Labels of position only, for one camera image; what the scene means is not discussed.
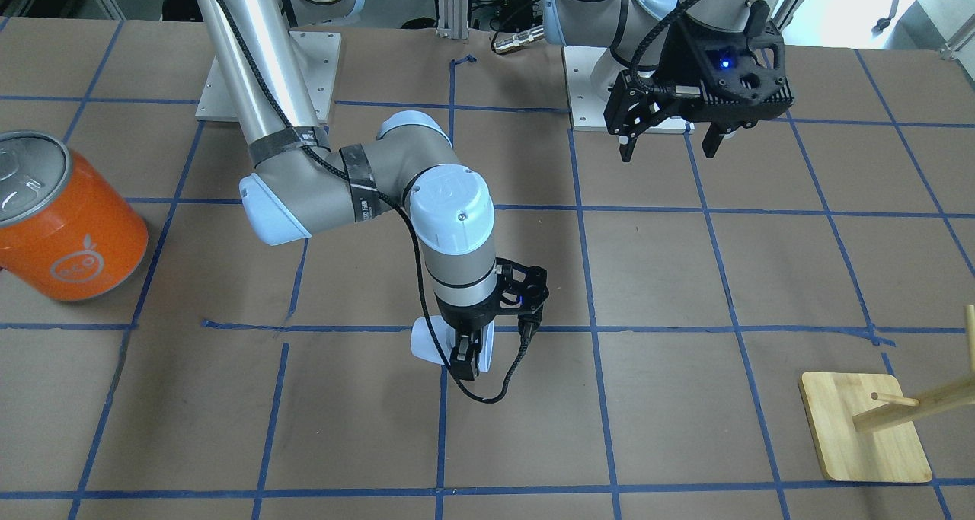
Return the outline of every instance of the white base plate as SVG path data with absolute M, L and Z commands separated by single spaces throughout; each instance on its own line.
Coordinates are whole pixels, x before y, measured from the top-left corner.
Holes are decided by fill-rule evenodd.
M 450 351 L 453 350 L 453 340 L 456 338 L 457 333 L 454 332 L 453 328 L 446 325 L 446 322 L 443 321 L 443 316 L 431 316 L 430 323 L 436 332 L 436 340 L 440 343 L 443 354 L 449 358 Z M 491 367 L 492 350 L 494 350 L 493 321 L 481 330 L 481 355 L 478 356 L 478 370 L 481 373 L 487 373 L 488 368 Z M 415 357 L 421 360 L 443 366 L 440 354 L 436 352 L 433 340 L 430 339 L 430 330 L 426 326 L 426 320 L 423 318 L 418 318 L 417 322 L 414 322 L 414 330 L 412 330 L 410 335 L 410 351 Z
M 331 94 L 335 86 L 335 75 L 338 72 L 338 54 L 342 45 L 342 36 L 337 32 L 320 31 L 292 31 L 292 38 L 296 44 L 296 55 L 308 87 L 312 106 L 318 114 L 321 123 L 328 121 L 328 110 L 331 107 Z M 237 111 L 230 93 L 227 92 L 226 82 L 220 65 L 213 60 L 206 77 L 206 86 L 200 94 L 200 104 L 196 107 L 198 120 L 215 120 L 217 122 L 237 122 Z
M 603 110 L 606 101 L 596 93 L 590 75 L 606 48 L 567 46 L 564 48 L 565 86 L 572 109 L 572 129 L 581 132 L 606 132 Z M 694 125 L 683 118 L 668 118 L 644 134 L 683 134 Z

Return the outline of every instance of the wooden peg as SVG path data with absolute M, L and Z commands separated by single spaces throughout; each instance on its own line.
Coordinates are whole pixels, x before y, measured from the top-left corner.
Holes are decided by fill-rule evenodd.
M 892 394 L 884 394 L 882 392 L 871 392 L 870 398 L 878 400 L 880 402 L 888 402 L 890 404 L 899 404 L 901 406 L 919 406 L 920 400 L 916 398 L 908 398 L 906 396 L 895 396 Z
M 970 404 L 975 400 L 975 374 L 917 394 L 917 400 L 920 403 L 916 407 L 885 404 L 858 413 L 853 416 L 853 426 L 859 432 L 873 432 Z

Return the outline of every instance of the black tape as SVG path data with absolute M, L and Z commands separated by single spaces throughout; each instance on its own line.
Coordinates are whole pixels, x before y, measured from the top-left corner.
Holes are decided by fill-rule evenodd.
M 349 145 L 338 149 L 345 165 L 345 173 L 349 176 L 349 195 L 352 197 L 352 212 L 356 216 L 356 223 L 369 221 L 379 215 L 379 190 L 376 188 L 376 178 L 372 175 L 372 166 L 366 158 L 366 150 L 362 143 Z

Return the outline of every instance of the silver can lid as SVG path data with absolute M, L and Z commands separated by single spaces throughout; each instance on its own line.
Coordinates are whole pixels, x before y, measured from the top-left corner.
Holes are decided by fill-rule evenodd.
M 71 174 L 64 143 L 44 132 L 0 134 L 0 228 L 43 210 Z

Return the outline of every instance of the white joint cap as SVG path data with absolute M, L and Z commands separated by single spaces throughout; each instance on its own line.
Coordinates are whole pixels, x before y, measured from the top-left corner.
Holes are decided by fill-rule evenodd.
M 274 194 L 271 187 L 258 174 L 244 177 L 240 183 L 241 201 L 257 238 L 265 244 L 277 246 L 300 238 L 309 238 L 311 233 L 304 228 L 292 211 Z
M 494 204 L 484 178 L 459 164 L 435 166 L 410 191 L 410 217 L 417 235 L 446 256 L 477 250 L 494 230 Z
M 438 132 L 438 134 L 446 139 L 446 142 L 450 143 L 450 138 L 446 137 L 440 125 L 436 124 L 436 121 L 429 114 L 418 110 L 401 110 L 393 116 L 390 116 L 389 119 L 379 126 L 379 134 L 376 134 L 376 139 L 382 139 L 383 136 L 394 128 L 410 125 L 424 126 L 424 128 Z

